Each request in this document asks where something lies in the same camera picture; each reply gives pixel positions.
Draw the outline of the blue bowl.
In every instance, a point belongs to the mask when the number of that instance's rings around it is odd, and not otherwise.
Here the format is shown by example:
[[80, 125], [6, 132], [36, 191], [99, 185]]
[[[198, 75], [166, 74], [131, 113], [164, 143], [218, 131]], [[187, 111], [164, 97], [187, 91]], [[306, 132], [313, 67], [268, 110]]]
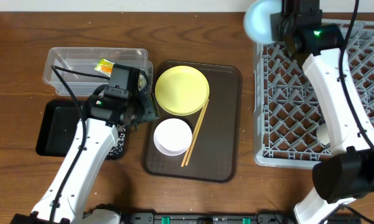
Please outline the blue bowl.
[[271, 15], [281, 12], [281, 0], [257, 0], [246, 11], [243, 26], [247, 36], [259, 44], [275, 42]]

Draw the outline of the white bowl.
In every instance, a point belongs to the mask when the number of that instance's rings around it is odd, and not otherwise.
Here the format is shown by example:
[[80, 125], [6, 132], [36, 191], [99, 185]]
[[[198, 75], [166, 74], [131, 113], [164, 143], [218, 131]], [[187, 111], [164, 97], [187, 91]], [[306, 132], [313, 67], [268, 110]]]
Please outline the white bowl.
[[192, 130], [183, 120], [169, 118], [158, 124], [153, 135], [154, 145], [166, 156], [178, 156], [186, 152], [192, 142]]

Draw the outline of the green snack wrapper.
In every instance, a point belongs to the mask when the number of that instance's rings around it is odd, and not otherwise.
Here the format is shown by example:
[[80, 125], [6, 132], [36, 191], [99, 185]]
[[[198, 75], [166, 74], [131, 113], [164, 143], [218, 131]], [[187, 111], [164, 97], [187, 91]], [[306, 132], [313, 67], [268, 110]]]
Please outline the green snack wrapper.
[[111, 72], [112, 72], [113, 67], [114, 67], [114, 64], [115, 64], [114, 62], [110, 62], [107, 59], [101, 58], [99, 60], [99, 62], [97, 63], [97, 65], [95, 66], [95, 70], [97, 72], [100, 72], [100, 73], [110, 77]]

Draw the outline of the small white green cup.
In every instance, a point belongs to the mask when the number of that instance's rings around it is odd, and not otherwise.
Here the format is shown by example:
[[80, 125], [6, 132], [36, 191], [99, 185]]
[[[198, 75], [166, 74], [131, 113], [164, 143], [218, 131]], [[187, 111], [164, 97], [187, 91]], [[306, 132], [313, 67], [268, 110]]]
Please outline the small white green cup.
[[327, 125], [325, 123], [320, 124], [319, 127], [316, 129], [316, 136], [317, 140], [321, 144], [328, 145], [330, 143], [329, 132], [327, 129]]

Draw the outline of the rice grains pile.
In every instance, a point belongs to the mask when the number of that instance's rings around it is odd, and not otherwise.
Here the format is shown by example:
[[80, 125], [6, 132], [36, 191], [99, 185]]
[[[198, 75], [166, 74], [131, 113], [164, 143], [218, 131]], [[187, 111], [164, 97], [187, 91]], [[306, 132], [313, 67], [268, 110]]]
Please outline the rice grains pile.
[[126, 129], [124, 126], [118, 126], [118, 140], [116, 144], [110, 149], [109, 153], [106, 156], [107, 160], [117, 160], [121, 159], [124, 156], [125, 149], [124, 145], [126, 142]]

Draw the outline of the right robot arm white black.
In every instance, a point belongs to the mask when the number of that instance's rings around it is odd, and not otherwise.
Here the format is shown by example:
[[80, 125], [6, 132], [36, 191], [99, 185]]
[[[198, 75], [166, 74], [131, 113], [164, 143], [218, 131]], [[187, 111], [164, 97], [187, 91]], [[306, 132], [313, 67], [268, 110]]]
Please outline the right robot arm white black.
[[294, 207], [298, 223], [324, 223], [339, 208], [374, 192], [374, 127], [348, 65], [346, 40], [322, 12], [273, 12], [273, 39], [283, 40], [311, 83], [325, 119], [331, 158], [312, 169], [313, 189]]

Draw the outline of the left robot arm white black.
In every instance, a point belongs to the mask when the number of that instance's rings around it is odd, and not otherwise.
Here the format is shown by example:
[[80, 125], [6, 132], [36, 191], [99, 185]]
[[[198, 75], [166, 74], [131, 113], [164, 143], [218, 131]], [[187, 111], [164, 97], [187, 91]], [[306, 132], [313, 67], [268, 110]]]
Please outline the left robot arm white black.
[[121, 223], [119, 212], [98, 208], [84, 215], [98, 171], [119, 139], [119, 129], [159, 118], [153, 93], [132, 98], [90, 95], [80, 107], [81, 119], [70, 149], [50, 187], [29, 215], [12, 223]]

